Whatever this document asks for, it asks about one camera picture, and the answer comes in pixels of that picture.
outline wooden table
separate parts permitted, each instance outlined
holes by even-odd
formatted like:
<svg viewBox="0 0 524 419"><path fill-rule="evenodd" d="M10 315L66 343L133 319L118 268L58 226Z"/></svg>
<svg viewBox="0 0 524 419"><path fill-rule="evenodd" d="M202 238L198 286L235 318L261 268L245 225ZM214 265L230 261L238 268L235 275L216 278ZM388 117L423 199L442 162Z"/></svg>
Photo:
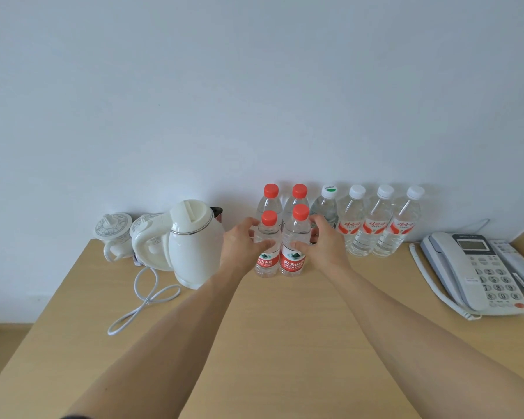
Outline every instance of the wooden table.
<svg viewBox="0 0 524 419"><path fill-rule="evenodd" d="M59 418L104 369L177 306L151 306L122 333L109 325L140 303L131 260L109 264L91 241L0 375L0 418ZM405 305L524 377L524 317L467 322L433 295L406 245L351 263ZM174 276L161 273L163 286ZM147 294L153 275L141 285ZM183 419L417 418L332 285L309 263L297 278L241 283Z"/></svg>

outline forearm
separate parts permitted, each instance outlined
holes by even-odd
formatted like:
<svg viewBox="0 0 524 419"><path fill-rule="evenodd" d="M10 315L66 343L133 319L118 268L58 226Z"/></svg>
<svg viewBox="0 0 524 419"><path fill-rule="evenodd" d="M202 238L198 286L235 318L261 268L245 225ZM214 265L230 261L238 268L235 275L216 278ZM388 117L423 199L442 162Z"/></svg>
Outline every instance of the forearm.
<svg viewBox="0 0 524 419"><path fill-rule="evenodd" d="M524 380L352 270L330 281L422 417L524 418ZM504 397L490 397L488 388Z"/></svg>
<svg viewBox="0 0 524 419"><path fill-rule="evenodd" d="M74 403L93 419L177 418L242 275L221 270L154 325Z"/></svg>

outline coiled phone cord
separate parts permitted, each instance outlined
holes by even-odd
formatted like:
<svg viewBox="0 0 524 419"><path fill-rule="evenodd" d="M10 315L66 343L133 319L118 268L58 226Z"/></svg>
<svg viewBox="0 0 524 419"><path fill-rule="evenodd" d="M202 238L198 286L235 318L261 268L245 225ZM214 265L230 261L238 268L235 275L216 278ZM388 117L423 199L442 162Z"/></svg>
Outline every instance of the coiled phone cord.
<svg viewBox="0 0 524 419"><path fill-rule="evenodd" d="M436 286L436 284L433 282L433 279L427 272L427 269L425 266L423 266L423 263L421 262L421 259L419 258L419 255L417 254L417 250L415 249L415 246L417 245L416 242L412 242L410 244L410 253L413 257L413 260L415 261L415 264L419 268L419 271L421 272L421 275L425 278L427 283L429 284L429 287L433 290L433 292L436 294L437 297L439 297L448 307L450 307L452 310L454 310L456 313L458 313L460 316L463 316L464 318L468 319L468 321L476 321L477 319L481 319L481 315L476 316L467 310L463 309L461 306L453 302L450 298L444 295L444 293L439 289L439 287Z"/></svg>
<svg viewBox="0 0 524 419"><path fill-rule="evenodd" d="M150 293L143 297L140 292L138 291L138 281L140 280L140 276L142 276L142 273L146 272L147 269L150 269L154 275L155 275L155 285L154 288L150 291ZM165 303L167 301L171 301L175 297L178 297L180 294L180 285L173 284L169 285L168 287L165 287L158 292L155 292L157 289L157 286L159 285L159 275L157 274L157 271L149 266L144 267L142 270L138 272L136 275L136 279L134 280L134 292L138 296L138 298L143 301L142 305L138 307L137 309L132 310L131 312L126 313L124 316L122 316L120 319L117 319L111 326L109 326L109 329L107 330L107 334L109 335L117 335L120 331L122 331L124 328L126 328L132 321L138 316L138 313L140 313L147 305L149 304L155 304L155 303ZM167 298L160 298L159 300L156 300L156 298L162 293L167 291L171 288L177 288L176 293L174 293L172 296Z"/></svg>

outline water bottle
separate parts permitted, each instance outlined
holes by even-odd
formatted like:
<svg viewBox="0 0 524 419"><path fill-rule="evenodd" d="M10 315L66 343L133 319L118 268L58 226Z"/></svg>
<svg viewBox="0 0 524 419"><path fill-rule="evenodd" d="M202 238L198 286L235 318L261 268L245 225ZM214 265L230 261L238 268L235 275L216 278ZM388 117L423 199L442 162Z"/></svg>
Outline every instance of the water bottle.
<svg viewBox="0 0 524 419"><path fill-rule="evenodd" d="M365 187L353 185L349 189L349 194L338 200L337 205L344 207L338 210L339 220L336 229L344 235L346 248L349 247L365 220L363 197L365 197Z"/></svg>
<svg viewBox="0 0 524 419"><path fill-rule="evenodd" d="M405 197L400 197L392 203L394 215L373 248L373 254L386 257L394 253L406 236L411 232L415 222L421 216L419 199L425 190L418 185L412 185Z"/></svg>
<svg viewBox="0 0 524 419"><path fill-rule="evenodd" d="M311 240L311 223L308 221L308 206L297 204L293 216L283 227L282 254L279 268L285 276L296 276L303 270L305 255L291 247L292 241L309 243Z"/></svg>
<svg viewBox="0 0 524 419"><path fill-rule="evenodd" d="M286 206L283 208L282 230L285 226L285 223L293 217L293 208L297 204L304 204L308 207L306 185L295 184L293 186L293 191L291 191L291 197L289 197L289 199L286 202Z"/></svg>
<svg viewBox="0 0 524 419"><path fill-rule="evenodd" d="M363 226L355 234L355 238L348 247L354 256L366 256L373 251L374 245L384 232L392 217L390 199L394 188L390 185L378 187L377 195L369 200L369 208L365 215Z"/></svg>
<svg viewBox="0 0 524 419"><path fill-rule="evenodd" d="M282 202L278 198L279 188L276 184L266 184L264 187L264 197L258 203L256 209L256 218L262 219L262 213L266 210L273 210L278 215L278 223L282 222L283 207Z"/></svg>
<svg viewBox="0 0 524 419"><path fill-rule="evenodd" d="M324 185L320 196L314 200L311 206L311 215L321 214L332 228L335 228L337 224L336 195L337 188L335 185Z"/></svg>
<svg viewBox="0 0 524 419"><path fill-rule="evenodd" d="M254 242L265 239L273 239L275 244L258 257L255 271L262 278L270 278L278 271L279 253L282 247L282 230L278 223L278 215L273 210L262 213L261 223L254 232Z"/></svg>

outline phone display screen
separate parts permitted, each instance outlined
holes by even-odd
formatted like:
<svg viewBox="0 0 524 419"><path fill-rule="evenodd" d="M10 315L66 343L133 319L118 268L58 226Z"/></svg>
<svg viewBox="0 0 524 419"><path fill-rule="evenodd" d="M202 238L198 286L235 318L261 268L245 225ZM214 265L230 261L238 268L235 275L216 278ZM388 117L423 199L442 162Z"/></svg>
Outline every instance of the phone display screen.
<svg viewBox="0 0 524 419"><path fill-rule="evenodd" d="M462 250L486 250L489 251L489 248L485 245L483 241L462 241L458 240L458 244L462 247Z"/></svg>

